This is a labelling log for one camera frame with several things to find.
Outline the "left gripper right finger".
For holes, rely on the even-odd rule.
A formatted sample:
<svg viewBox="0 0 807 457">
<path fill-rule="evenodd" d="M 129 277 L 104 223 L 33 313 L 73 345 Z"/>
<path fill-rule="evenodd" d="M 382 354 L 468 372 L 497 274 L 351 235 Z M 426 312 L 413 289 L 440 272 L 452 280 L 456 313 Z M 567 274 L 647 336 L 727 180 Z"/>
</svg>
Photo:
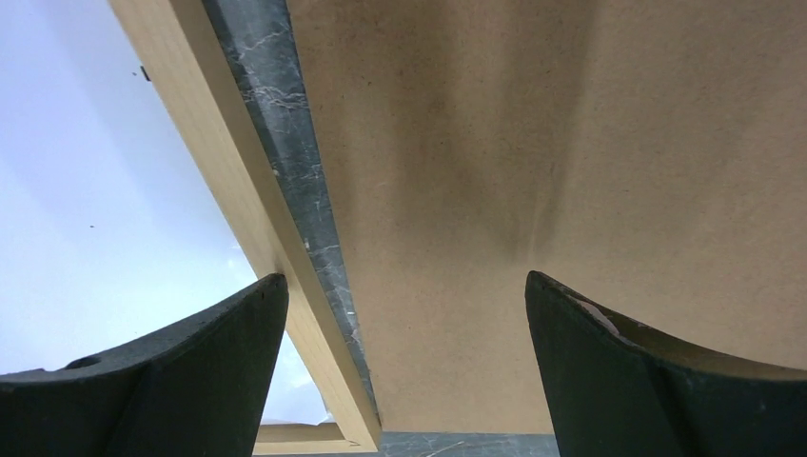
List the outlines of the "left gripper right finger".
<svg viewBox="0 0 807 457">
<path fill-rule="evenodd" d="M 532 271 L 525 308 L 563 456 L 802 456 L 806 373 L 704 348 Z"/>
</svg>

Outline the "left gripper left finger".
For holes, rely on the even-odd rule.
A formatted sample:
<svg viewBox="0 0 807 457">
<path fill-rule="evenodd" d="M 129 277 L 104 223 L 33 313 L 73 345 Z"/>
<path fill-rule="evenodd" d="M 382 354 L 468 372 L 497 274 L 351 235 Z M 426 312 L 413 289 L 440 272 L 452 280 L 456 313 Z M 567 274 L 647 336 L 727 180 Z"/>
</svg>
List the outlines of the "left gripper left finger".
<svg viewBox="0 0 807 457">
<path fill-rule="evenodd" d="M 2 454 L 251 455 L 288 304 L 274 273 L 64 368 L 4 375 Z"/>
</svg>

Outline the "brown backing board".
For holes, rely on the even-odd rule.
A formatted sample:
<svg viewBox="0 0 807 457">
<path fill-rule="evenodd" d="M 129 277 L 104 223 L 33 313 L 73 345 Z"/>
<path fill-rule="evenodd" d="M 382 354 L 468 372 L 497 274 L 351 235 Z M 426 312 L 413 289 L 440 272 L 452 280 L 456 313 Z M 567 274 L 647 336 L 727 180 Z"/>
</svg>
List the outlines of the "brown backing board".
<svg viewBox="0 0 807 457">
<path fill-rule="evenodd" d="M 288 9 L 384 430 L 551 430 L 532 270 L 805 367 L 804 2 Z"/>
</svg>

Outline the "wooden picture frame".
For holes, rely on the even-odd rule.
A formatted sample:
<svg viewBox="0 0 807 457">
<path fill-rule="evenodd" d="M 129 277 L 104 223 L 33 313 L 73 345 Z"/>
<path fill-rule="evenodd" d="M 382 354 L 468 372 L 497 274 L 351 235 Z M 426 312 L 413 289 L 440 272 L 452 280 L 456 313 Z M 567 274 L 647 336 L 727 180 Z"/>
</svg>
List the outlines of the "wooden picture frame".
<svg viewBox="0 0 807 457">
<path fill-rule="evenodd" d="M 375 452 L 382 429 L 204 5 L 112 9 L 257 276 L 289 284 L 286 330 L 333 422 L 263 426 L 255 452 Z"/>
</svg>

